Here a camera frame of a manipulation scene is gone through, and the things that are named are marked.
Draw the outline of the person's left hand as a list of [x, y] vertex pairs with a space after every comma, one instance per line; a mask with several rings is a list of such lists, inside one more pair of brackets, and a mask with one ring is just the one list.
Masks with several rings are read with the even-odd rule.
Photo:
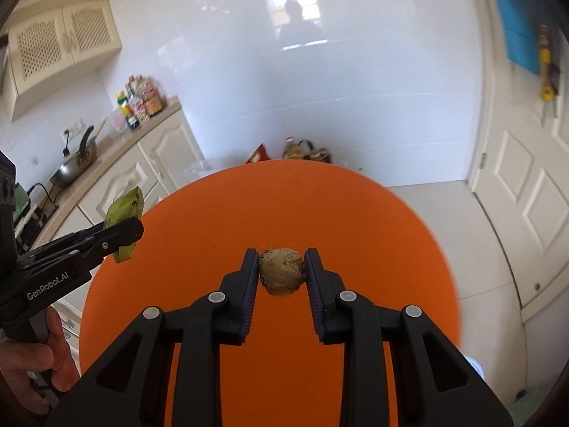
[[69, 391], [79, 373], [65, 340], [61, 317], [50, 306], [46, 310], [48, 340], [43, 343], [7, 342], [1, 344], [1, 373], [20, 405], [35, 415], [46, 415], [48, 402], [31, 387], [29, 372], [52, 370], [52, 384], [58, 391]]

